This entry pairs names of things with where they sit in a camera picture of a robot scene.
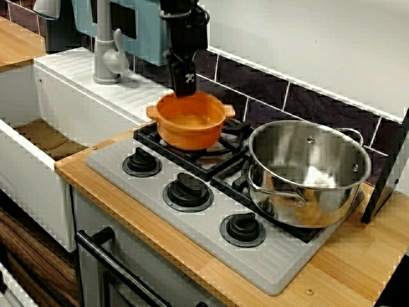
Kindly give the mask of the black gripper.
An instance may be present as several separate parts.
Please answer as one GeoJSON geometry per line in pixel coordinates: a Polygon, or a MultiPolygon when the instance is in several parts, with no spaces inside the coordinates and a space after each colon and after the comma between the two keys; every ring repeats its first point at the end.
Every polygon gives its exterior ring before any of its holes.
{"type": "Polygon", "coordinates": [[[159,11],[166,22],[168,50],[163,56],[170,60],[169,69],[173,91],[177,97],[187,97],[196,92],[196,69],[194,58],[199,51],[208,47],[207,25],[210,14],[202,8],[191,8],[187,12],[171,13],[159,11]]]}

